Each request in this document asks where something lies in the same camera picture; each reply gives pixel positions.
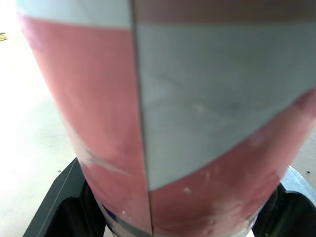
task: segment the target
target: red paint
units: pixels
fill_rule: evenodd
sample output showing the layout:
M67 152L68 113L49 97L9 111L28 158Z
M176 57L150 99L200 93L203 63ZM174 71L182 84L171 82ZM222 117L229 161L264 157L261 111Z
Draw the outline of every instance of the red paint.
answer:
M315 105L313 89L214 162L150 192L154 232L211 237L249 219L278 186L311 130Z
M23 22L66 121L98 158L127 174L82 165L93 193L115 215L151 233L132 32L26 16Z

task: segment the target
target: concrete floor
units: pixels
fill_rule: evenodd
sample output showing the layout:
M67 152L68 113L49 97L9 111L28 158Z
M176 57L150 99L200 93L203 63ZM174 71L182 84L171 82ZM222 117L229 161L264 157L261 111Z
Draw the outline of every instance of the concrete floor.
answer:
M10 22L6 29L0 24L9 32L0 42L0 237L23 235L51 183L75 157L16 19ZM316 189L315 154L316 130L293 162Z

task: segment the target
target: white paint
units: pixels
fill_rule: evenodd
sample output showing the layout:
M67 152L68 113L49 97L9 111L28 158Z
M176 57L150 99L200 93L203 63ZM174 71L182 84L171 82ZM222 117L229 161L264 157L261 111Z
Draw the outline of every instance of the white paint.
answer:
M128 0L17 0L20 13L69 24L130 28Z
M150 190L215 160L316 82L315 23L139 24L137 38Z
M188 187L185 187L185 188L183 189L183 191L184 191L185 193L187 193L187 194L191 194L191 193L192 193L192 190L191 190L190 188L188 188Z

